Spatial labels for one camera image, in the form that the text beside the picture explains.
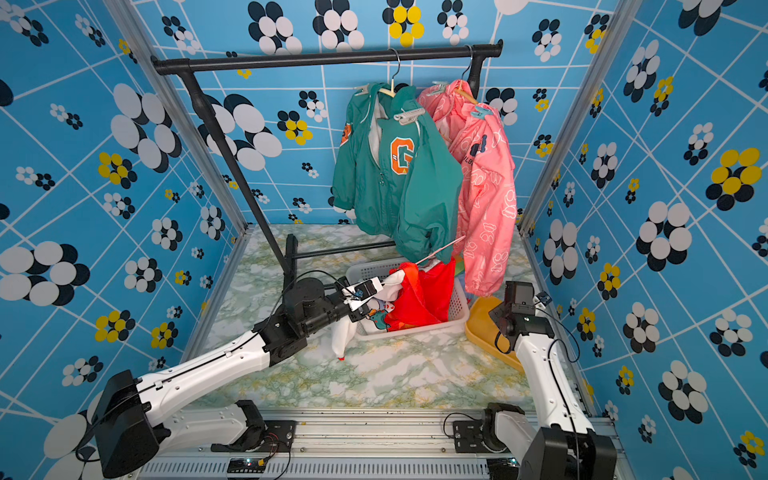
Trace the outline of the red white rainbow jacket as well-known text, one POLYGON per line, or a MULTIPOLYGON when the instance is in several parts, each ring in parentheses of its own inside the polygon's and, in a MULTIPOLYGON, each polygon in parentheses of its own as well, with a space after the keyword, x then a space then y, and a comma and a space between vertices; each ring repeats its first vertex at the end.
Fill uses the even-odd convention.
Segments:
MULTIPOLYGON (((454 278, 454 260, 433 259, 415 265, 404 259, 385 278, 378 278, 383 291, 368 302, 371 311, 362 320, 390 332, 446 322, 454 278)), ((331 349, 338 359, 345 357, 347 346, 355 339, 358 322, 341 320, 332 325, 331 349)))

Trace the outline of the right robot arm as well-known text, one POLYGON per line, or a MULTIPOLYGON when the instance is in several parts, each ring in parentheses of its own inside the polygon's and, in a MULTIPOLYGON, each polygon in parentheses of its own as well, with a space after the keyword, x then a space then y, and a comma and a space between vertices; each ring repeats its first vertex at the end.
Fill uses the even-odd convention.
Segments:
POLYGON ((568 384, 552 323, 537 309, 529 282, 508 281, 504 299, 489 312, 497 339, 509 341, 527 377, 537 416, 532 426, 524 411, 490 403, 483 414, 483 441, 493 451, 508 451, 519 479, 612 479, 618 455, 613 441, 598 434, 568 384))

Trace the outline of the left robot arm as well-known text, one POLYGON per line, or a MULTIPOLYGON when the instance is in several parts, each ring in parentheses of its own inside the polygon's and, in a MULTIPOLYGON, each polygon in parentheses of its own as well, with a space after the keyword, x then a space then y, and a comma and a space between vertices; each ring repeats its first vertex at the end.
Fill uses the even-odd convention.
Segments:
POLYGON ((101 473, 116 479, 132 473, 166 450, 207 444, 214 452, 240 453, 268 442, 268 425, 251 400, 232 407, 185 407, 248 374, 289 359, 311 335, 338 323, 350 328, 363 319, 368 303, 383 289, 372 279, 328 289, 315 277, 288 286, 270 315, 229 343, 175 367, 134 376, 112 376, 93 412, 87 437, 94 439, 101 473))

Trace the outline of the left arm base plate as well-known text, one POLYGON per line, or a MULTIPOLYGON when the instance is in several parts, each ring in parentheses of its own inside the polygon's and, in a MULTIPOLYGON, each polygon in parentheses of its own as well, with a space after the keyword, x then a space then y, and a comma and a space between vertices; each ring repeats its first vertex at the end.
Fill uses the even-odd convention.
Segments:
POLYGON ((293 420, 266 420, 257 426, 247 426, 245 431, 230 444, 214 443, 212 452, 289 452, 296 434, 297 422, 293 420))

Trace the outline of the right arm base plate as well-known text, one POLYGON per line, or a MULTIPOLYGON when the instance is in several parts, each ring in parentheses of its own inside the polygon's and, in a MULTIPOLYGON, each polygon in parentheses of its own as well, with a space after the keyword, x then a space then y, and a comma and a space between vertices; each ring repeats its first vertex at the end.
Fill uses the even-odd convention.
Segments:
POLYGON ((507 447, 493 445, 483 434, 480 420, 459 420, 452 423, 451 436, 456 453, 509 454, 507 447))

